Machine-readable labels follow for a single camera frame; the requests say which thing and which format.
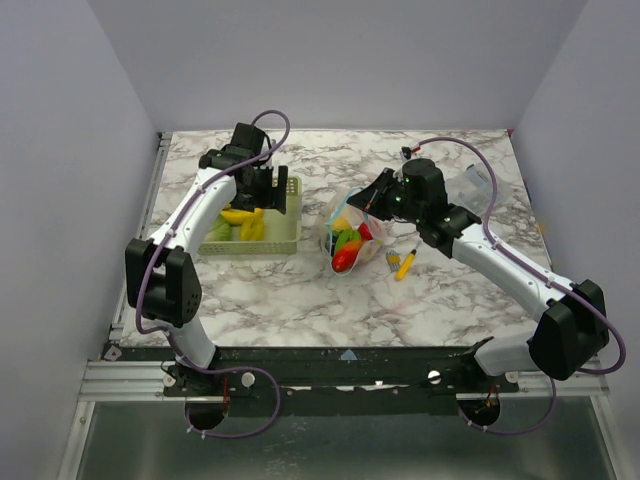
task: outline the screwdriver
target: screwdriver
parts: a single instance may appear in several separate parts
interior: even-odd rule
[[[404,276],[407,274],[407,271],[409,270],[409,267],[411,266],[413,259],[416,258],[416,253],[421,243],[422,241],[418,241],[418,243],[416,244],[416,248],[411,250],[411,253],[407,255],[407,258],[404,260],[402,267],[400,267],[400,270],[396,272],[396,280],[402,280]]]

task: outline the white marble table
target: white marble table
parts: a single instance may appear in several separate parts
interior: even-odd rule
[[[152,217],[152,230],[175,209],[192,183],[198,158],[220,148],[229,131],[179,132],[170,153]],[[281,132],[271,136],[279,138]],[[255,259],[197,257],[203,289],[200,316],[221,346],[461,346],[489,335],[520,333],[534,322],[479,273],[426,245],[405,280],[397,282],[384,250],[346,277],[335,276],[313,238],[320,207],[342,186],[365,185],[385,166],[400,164],[401,146],[449,135],[477,146],[514,195],[498,207],[493,230],[534,261],[548,266],[542,238],[525,193],[506,131],[357,132],[294,131],[277,155],[303,183],[302,238],[292,256]],[[478,159],[450,143],[428,145],[450,178]],[[410,225],[393,224],[388,243],[406,255],[416,244]],[[165,345],[163,335],[141,336],[127,307],[121,344]]]

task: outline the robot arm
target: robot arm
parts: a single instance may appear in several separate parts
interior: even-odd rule
[[[381,220],[401,218],[413,223],[425,243],[483,274],[538,322],[535,332],[489,338],[475,345],[473,358],[484,374],[542,370],[565,380],[607,344],[608,329],[595,315],[507,259],[496,245],[545,277],[547,270],[493,234],[496,240],[490,242],[477,216],[448,203],[442,172],[431,160],[411,160],[400,172],[385,169],[347,203]],[[604,314],[602,290],[593,282],[576,285],[555,275],[553,281]]]
[[[216,353],[216,345],[207,337],[197,315],[202,288],[191,257],[216,217],[229,203],[243,210],[260,207],[285,213],[287,167],[278,168],[277,186],[273,186],[270,158],[239,168],[261,154],[265,141],[270,144],[265,132],[239,123],[229,145],[200,158],[193,185],[164,225],[149,239],[133,239],[127,245],[127,301],[133,308],[152,257],[158,253],[144,291],[141,314],[154,323],[153,331],[170,334],[172,346],[179,352],[178,361],[186,357],[206,369]]]

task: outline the plastic bag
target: plastic bag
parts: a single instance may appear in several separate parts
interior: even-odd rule
[[[314,228],[319,238],[320,249],[327,257],[330,264],[332,264],[334,254],[337,253],[335,251],[335,246],[339,233],[344,231],[343,229],[340,231],[334,230],[332,228],[334,222],[336,222],[335,225],[342,224],[342,226],[344,226],[346,224],[342,220],[339,220],[343,219],[349,223],[351,229],[354,231],[358,231],[358,228],[364,223],[373,237],[372,240],[362,239],[362,246],[358,250],[356,259],[351,267],[338,272],[334,270],[332,264],[331,269],[336,275],[347,275],[356,267],[356,265],[371,260],[387,236],[387,232],[382,222],[358,210],[357,208],[352,207],[351,205],[347,205],[347,198],[361,189],[362,187],[340,189],[338,193],[336,193],[336,195],[324,207],[322,207],[320,214],[314,223]]]
[[[494,206],[497,207],[513,196],[513,189],[497,175],[496,180],[498,194]],[[451,203],[460,205],[479,217],[484,216],[493,193],[491,179],[484,165],[470,165],[464,172],[445,180],[444,185]]]

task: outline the screw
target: screw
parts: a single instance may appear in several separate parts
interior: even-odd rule
[[[162,384],[167,388],[173,387],[176,384],[176,379],[171,375],[165,375],[162,379]]]
[[[431,370],[428,373],[427,378],[431,385],[438,385],[442,381],[442,375],[440,375],[440,372],[437,370]]]
[[[509,383],[517,383],[518,382],[518,372],[507,372],[504,374],[505,378],[507,379],[507,382]]]
[[[251,372],[245,372],[244,374],[242,374],[240,382],[244,387],[249,388],[254,383],[256,383],[256,377]]]

